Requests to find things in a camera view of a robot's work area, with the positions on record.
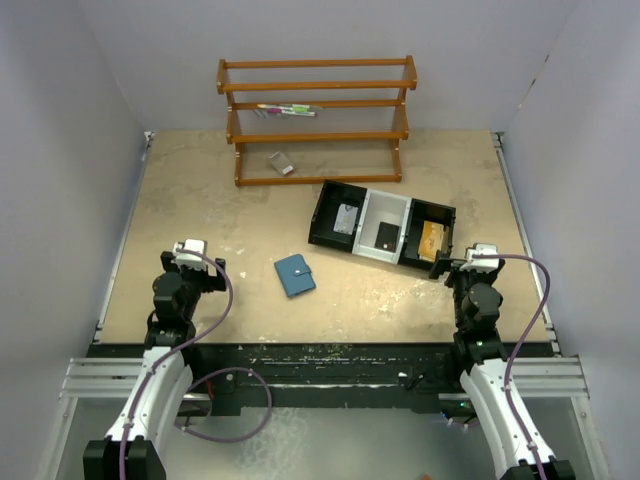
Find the black credit card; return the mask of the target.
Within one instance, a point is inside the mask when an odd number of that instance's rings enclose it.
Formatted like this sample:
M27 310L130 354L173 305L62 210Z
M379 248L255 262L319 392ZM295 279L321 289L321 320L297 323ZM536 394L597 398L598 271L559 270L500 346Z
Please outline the black credit card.
M397 250L400 227L387 222L380 222L374 247L379 250L395 252Z

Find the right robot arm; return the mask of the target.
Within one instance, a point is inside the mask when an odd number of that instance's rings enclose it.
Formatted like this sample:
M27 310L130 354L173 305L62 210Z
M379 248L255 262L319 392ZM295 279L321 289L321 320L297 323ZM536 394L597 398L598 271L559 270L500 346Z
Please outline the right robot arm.
M494 282L508 260L522 260L544 276L544 291L532 319L511 352L498 333L503 296ZM492 244L476 243L465 257L449 262L445 285L453 291L455 360L445 366L446 383L464 391L485 435L498 479L574 479L571 463L559 460L540 434L516 386L516 357L541 316L550 293L550 274L538 260L500 254Z

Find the blue card holder wallet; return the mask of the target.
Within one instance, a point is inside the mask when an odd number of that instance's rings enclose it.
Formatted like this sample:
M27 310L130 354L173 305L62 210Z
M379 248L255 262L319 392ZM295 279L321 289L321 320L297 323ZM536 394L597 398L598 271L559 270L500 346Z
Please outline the blue card holder wallet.
M294 298L316 288L312 271L301 254L294 254L274 263L276 273L288 298Z

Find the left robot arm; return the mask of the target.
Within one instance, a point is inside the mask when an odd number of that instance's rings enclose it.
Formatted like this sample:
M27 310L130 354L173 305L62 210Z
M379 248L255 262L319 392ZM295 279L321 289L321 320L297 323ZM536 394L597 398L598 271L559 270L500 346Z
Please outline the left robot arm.
M192 359L193 323L202 295L227 290L226 261L206 255L207 243L188 239L161 254L163 273L153 282L142 367L114 424L88 442L86 479L165 479L163 456L182 397L202 387L204 365Z

